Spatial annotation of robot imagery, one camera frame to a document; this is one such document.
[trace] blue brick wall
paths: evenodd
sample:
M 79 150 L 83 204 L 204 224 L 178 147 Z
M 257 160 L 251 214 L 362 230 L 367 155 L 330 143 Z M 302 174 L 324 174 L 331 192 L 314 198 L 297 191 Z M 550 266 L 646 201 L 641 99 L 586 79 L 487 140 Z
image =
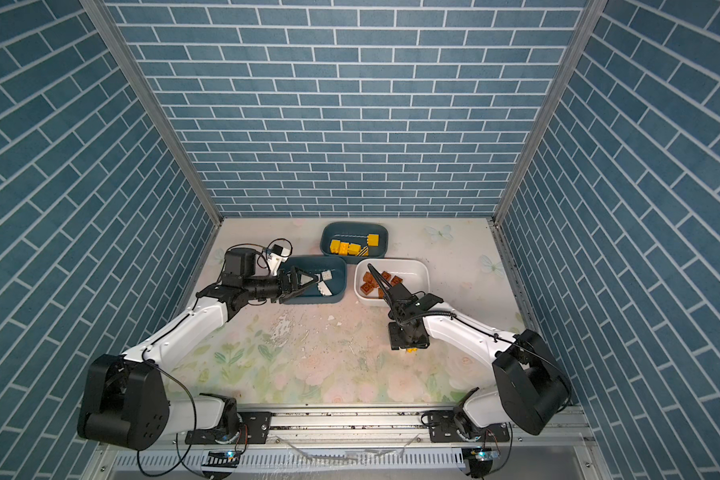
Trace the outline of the blue brick wall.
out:
M 166 320 L 211 225 L 77 0 L 0 2 L 0 478 L 80 475 L 87 365 Z
M 107 2 L 225 216 L 488 216 L 585 0 L 231 3 Z
M 608 2 L 503 228 L 614 476 L 720 478 L 720 2 Z

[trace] white plastic container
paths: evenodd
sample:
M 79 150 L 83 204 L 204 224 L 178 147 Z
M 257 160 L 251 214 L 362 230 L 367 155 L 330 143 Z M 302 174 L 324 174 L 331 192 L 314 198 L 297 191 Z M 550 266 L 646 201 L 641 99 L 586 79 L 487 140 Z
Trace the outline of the white plastic container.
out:
M 392 276 L 397 275 L 402 278 L 403 285 L 411 293 L 419 291 L 429 293 L 429 270 L 422 262 L 405 258 L 368 258 L 360 262 L 355 270 L 355 295 L 363 305 L 387 308 L 384 299 L 378 298 L 376 289 L 371 290 L 371 298 L 360 290 L 360 286 L 365 283 L 362 278 L 368 272 L 368 264 L 373 264 L 379 273 L 389 272 Z

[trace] table surface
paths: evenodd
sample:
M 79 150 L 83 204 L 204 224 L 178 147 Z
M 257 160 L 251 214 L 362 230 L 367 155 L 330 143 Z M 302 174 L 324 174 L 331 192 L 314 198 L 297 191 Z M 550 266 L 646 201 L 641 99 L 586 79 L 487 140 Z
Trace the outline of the table surface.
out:
M 484 219 L 352 219 L 389 232 L 388 258 L 414 258 L 429 269 L 430 291 L 485 324 L 524 329 L 499 254 Z M 224 251 L 267 245 L 283 236 L 294 255 L 320 254 L 332 219 L 224 220 L 195 291 L 216 280 Z M 215 330 L 173 370 L 195 394 L 234 396 L 241 404 L 288 406 L 453 403 L 493 372 L 461 350 L 432 339 L 426 350 L 392 351 L 388 309 L 364 306 L 354 293 L 355 266 L 340 302 L 248 306 Z M 172 398 L 182 390 L 167 384 Z

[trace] teal plastic container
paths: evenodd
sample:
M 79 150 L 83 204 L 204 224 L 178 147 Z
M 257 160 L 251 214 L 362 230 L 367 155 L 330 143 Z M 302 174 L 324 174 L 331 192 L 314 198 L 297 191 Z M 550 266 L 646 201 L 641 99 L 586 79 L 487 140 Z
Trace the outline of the teal plastic container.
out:
M 290 270 L 292 266 L 309 272 L 310 274 L 321 274 L 326 270 L 331 271 L 333 278 L 326 281 L 326 285 L 333 295 L 323 296 L 317 285 L 310 286 L 299 296 L 283 302 L 286 305 L 309 305 L 315 303 L 336 303 L 344 297 L 347 289 L 347 264 L 338 255 L 301 255 L 290 256 L 288 261 L 280 264 L 279 271 Z
M 331 253 L 331 240 L 340 240 L 365 246 L 368 244 L 368 235 L 378 235 L 378 246 L 368 247 L 368 256 L 337 255 Z M 364 224 L 362 222 L 333 222 L 322 231 L 320 251 L 325 255 L 344 259 L 347 264 L 357 265 L 366 258 L 384 258 L 387 254 L 389 232 L 379 224 Z

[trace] wall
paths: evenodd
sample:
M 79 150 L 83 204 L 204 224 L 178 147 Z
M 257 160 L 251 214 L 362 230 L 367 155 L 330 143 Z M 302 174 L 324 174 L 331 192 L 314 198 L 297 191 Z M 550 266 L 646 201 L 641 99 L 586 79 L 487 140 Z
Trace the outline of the wall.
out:
M 82 473 L 87 365 L 172 313 L 209 234 L 77 0 L 0 2 L 0 478 Z
M 178 2 L 107 5 L 225 216 L 490 215 L 585 4 Z
M 608 2 L 504 229 L 611 472 L 720 478 L 720 2 Z

